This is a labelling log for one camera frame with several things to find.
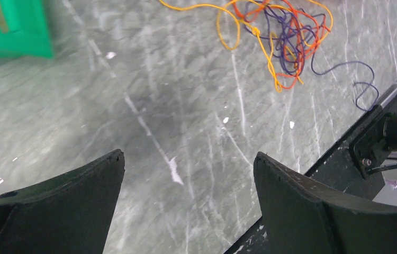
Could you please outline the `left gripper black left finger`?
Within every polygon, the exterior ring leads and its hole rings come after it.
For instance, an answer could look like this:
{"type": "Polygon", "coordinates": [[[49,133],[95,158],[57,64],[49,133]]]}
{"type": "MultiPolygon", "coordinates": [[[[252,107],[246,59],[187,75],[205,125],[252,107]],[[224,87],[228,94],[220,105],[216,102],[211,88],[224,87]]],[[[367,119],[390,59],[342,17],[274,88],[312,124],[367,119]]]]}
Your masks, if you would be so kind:
{"type": "Polygon", "coordinates": [[[125,172],[116,149],[0,195],[0,253],[102,253],[125,172]]]}

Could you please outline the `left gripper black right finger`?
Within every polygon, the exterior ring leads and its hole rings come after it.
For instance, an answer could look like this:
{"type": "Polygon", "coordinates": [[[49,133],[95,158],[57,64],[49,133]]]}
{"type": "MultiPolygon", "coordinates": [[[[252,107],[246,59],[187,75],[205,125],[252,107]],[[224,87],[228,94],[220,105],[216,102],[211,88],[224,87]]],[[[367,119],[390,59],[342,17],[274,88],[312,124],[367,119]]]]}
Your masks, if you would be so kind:
{"type": "Polygon", "coordinates": [[[397,206],[340,192],[262,152],[254,180],[272,253],[397,253],[397,206]]]}

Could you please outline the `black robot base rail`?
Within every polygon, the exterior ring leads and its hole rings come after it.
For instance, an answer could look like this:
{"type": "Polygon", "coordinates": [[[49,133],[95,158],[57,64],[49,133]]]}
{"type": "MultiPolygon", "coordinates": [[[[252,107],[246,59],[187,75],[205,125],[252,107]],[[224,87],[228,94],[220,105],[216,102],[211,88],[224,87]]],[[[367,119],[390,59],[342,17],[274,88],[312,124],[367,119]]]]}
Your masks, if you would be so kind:
{"type": "MultiPolygon", "coordinates": [[[[388,149],[383,136],[385,119],[392,114],[397,114],[397,82],[302,175],[374,202],[385,185],[382,172],[397,169],[397,164],[385,164],[397,151],[388,149]]],[[[272,253],[262,216],[228,253],[272,253]]]]}

